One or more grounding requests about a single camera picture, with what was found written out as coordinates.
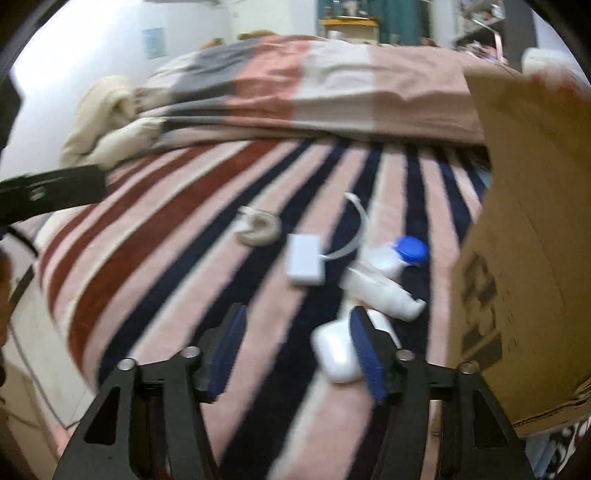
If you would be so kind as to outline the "white earbuds case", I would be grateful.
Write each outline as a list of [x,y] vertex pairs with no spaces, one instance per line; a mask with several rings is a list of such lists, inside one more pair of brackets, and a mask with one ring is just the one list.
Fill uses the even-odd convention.
[[315,328],[311,348],[318,366],[332,383],[349,384],[363,377],[345,318]]

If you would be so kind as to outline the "cream fluffy blanket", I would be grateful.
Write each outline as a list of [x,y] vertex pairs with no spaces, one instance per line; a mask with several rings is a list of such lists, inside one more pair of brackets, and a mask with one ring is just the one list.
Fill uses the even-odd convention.
[[147,151],[161,134],[159,118],[140,118],[125,76],[98,80],[78,104],[59,159],[62,168],[95,165],[103,171]]

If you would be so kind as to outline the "blue white contact lens case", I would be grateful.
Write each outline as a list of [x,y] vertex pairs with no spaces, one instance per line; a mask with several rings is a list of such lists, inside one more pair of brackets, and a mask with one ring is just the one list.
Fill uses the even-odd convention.
[[370,268],[397,280],[406,268],[422,266],[429,258],[430,250],[426,243],[413,236],[402,236],[394,243],[370,249],[366,261]]

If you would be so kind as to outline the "striped pink fleece blanket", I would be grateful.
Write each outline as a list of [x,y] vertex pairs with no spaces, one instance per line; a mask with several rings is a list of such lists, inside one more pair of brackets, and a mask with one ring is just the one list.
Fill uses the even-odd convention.
[[287,236],[315,234],[338,250],[369,214],[363,245],[409,235],[428,262],[401,275],[427,306],[394,320],[402,345],[446,356],[451,269],[480,213],[483,149],[363,144],[344,139],[205,144],[114,171],[96,205],[54,214],[38,238],[41,291],[87,383],[116,364],[164,360],[197,340],[235,303],[249,325],[228,389],[204,407],[225,479],[366,477],[387,420],[362,383],[322,374],[311,333],[346,314],[349,259],[325,284],[287,280]]

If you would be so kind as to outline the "brown cardboard box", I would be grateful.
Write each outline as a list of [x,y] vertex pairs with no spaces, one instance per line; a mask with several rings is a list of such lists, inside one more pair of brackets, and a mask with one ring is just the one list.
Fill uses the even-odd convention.
[[492,163],[452,271],[447,361],[475,362],[520,436],[590,413],[590,99],[466,75]]

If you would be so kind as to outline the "folded pink grey duvet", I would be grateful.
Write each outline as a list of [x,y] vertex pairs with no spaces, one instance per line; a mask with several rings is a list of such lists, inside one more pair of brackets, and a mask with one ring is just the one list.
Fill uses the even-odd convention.
[[356,137],[485,141],[465,80],[488,62],[438,47],[264,36],[181,55],[136,89],[144,117]]

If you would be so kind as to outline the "brown teddy bear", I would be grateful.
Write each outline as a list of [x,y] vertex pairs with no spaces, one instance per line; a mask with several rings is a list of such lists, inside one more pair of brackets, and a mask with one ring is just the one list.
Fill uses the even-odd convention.
[[249,40],[249,39],[263,38],[263,37],[267,37],[267,36],[276,36],[276,32],[273,32],[271,30],[266,30],[266,29],[254,30],[254,31],[239,34],[236,37],[236,39],[238,41],[245,41],[245,40]]

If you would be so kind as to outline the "yellow wooden shelf unit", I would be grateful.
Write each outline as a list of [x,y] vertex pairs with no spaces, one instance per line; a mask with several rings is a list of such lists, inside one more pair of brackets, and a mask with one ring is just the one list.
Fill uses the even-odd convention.
[[356,44],[374,44],[380,41],[379,22],[370,17],[341,16],[320,21],[321,34],[328,39]]

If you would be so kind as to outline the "teal curtain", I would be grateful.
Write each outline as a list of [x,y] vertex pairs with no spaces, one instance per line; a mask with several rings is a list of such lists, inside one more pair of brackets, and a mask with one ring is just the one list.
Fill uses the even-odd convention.
[[341,16],[375,18],[380,27],[376,45],[418,46],[430,35],[428,1],[318,1],[317,13],[321,37],[320,21]]

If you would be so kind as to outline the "dark grey bookshelf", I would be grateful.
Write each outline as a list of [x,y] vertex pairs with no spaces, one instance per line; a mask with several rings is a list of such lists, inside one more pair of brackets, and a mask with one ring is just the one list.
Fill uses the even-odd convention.
[[459,35],[453,47],[522,70],[524,53],[537,46],[533,12],[525,1],[457,1]]

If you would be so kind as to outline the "light blue wall poster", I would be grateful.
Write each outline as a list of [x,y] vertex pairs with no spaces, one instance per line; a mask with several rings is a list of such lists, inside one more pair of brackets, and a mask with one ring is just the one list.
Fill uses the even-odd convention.
[[150,28],[142,31],[145,56],[148,60],[157,59],[166,55],[164,30]]

